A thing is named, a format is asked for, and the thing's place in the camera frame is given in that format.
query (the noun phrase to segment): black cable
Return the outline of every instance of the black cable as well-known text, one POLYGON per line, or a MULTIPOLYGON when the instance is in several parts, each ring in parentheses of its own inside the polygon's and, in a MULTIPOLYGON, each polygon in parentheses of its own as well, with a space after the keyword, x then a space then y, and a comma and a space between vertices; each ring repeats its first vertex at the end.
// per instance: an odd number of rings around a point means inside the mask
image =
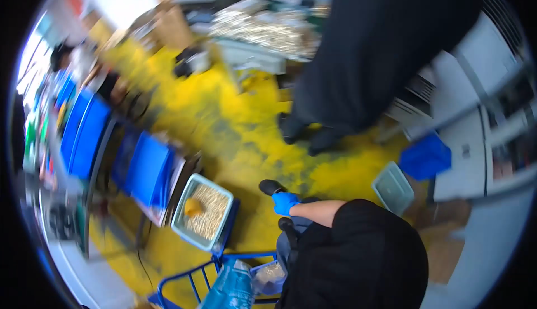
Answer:
MULTIPOLYGON (((149 233, 151 232, 151 227, 153 223, 149 223, 149 230, 147 231, 147 236, 149 236, 149 233)), ((153 282, 151 281, 151 278, 149 277, 149 273, 147 273, 147 270, 145 269, 145 266, 143 265, 142 258, 140 258, 140 249, 137 249, 136 252, 138 253, 138 260, 140 261, 140 265, 142 265, 143 271, 145 272, 145 275, 147 276, 147 279, 149 279, 149 283, 151 284, 151 289, 155 290, 155 287, 153 286, 153 282)))

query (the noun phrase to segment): blue plastic bag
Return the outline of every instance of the blue plastic bag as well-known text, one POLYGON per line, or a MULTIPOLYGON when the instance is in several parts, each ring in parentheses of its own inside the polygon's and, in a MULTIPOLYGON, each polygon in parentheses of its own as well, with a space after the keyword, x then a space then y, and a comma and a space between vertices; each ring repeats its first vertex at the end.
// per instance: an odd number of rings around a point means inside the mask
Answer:
POLYGON ((198 309, 250 309, 255 300, 250 268, 240 260, 227 261, 198 309))

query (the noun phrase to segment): blue hand cart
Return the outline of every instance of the blue hand cart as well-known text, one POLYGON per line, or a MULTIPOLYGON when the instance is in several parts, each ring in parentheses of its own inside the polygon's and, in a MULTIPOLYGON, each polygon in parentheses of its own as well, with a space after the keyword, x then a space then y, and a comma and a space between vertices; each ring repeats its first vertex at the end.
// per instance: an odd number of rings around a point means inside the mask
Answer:
MULTIPOLYGON (((207 279, 207 274, 205 272, 205 268, 209 267, 211 265, 214 266, 216 273, 220 271, 220 268, 222 268, 222 265, 227 261, 231 259, 255 259, 255 258, 263 258, 263 257, 271 257, 273 260, 276 260, 276 251, 271 252, 260 252, 260 253, 237 253, 237 254, 223 254, 225 244, 227 243, 227 239, 229 238, 229 235, 232 231, 233 224, 235 223, 235 218, 237 217, 238 207, 240 205, 240 201, 238 199, 234 200, 232 209, 229 212, 229 217, 225 222, 224 229, 222 231, 221 235, 221 241, 220 245, 216 246, 216 250, 211 251, 212 257, 211 260, 199 265, 195 268, 192 268, 186 272, 182 272, 173 276, 169 276, 165 279, 163 279, 157 287, 157 292, 155 295, 149 297, 149 301, 155 304, 159 304, 163 307, 163 309, 181 309, 179 306, 175 305, 171 301, 164 298, 162 295, 162 288, 165 284, 167 284, 170 281, 182 279, 185 277, 188 277, 190 280, 190 284, 192 286, 192 291, 194 293, 194 296, 196 297, 196 300, 198 301, 198 304, 201 303, 201 298, 198 293, 198 289, 196 288, 196 285, 194 284, 194 279, 192 278, 192 275, 194 273, 200 272, 203 274, 203 278, 205 281, 205 286, 208 290, 211 289, 211 285, 209 284, 209 280, 207 279)), ((254 304, 275 304, 278 302, 279 298, 263 298, 263 299, 256 299, 254 304)))

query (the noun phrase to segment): yellow floor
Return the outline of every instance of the yellow floor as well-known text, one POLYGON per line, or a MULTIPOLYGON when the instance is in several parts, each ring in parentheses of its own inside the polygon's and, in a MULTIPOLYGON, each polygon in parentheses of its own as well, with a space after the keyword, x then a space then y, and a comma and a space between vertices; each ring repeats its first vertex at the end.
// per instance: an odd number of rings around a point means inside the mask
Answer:
MULTIPOLYGON (((247 92, 238 95, 218 64, 202 75, 175 80, 171 77, 173 56, 173 52, 161 50, 145 64, 147 70, 132 72, 128 77, 151 79, 152 74, 157 75, 158 82, 144 80, 134 85, 154 89, 150 111, 159 114, 152 131, 168 131, 190 151, 201 150, 205 176, 241 200, 228 245, 230 250, 275 249, 280 216, 273 212, 271 198, 257 188, 264 178, 278 180, 290 191, 303 196, 365 198, 380 205, 371 183, 387 162, 396 161, 406 145, 404 137, 394 138, 381 147, 373 143, 374 131, 371 131, 345 138, 338 152, 309 157, 306 143, 290 146, 280 137, 274 118, 278 112, 289 110, 290 103, 277 101, 272 79, 265 80, 260 75, 248 86, 247 92)), ((118 56, 110 59, 121 60, 118 56)), ((116 68, 127 70, 129 66, 119 63, 116 68)), ((131 228, 140 214, 132 202, 124 200, 115 213, 131 228)), ((113 235, 101 233, 96 221, 91 223, 90 234, 102 252, 120 248, 113 235)), ((155 287, 165 276, 209 259, 208 253, 184 242, 170 228, 156 226, 152 227, 145 254, 149 261, 145 268, 155 287)), ((136 293, 143 295, 154 291, 136 254, 118 256, 109 259, 109 263, 136 293)), ((196 307, 187 279, 170 284, 164 294, 183 308, 196 307)))

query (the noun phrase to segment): gloved hand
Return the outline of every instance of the gloved hand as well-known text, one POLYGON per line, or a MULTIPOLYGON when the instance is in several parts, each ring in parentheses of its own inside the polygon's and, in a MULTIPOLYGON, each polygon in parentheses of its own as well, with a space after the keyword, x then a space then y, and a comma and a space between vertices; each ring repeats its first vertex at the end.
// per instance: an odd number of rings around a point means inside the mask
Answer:
POLYGON ((274 201, 274 212, 282 215, 289 216, 289 209, 297 204, 300 204, 299 196, 290 192, 277 192, 272 195, 274 201))

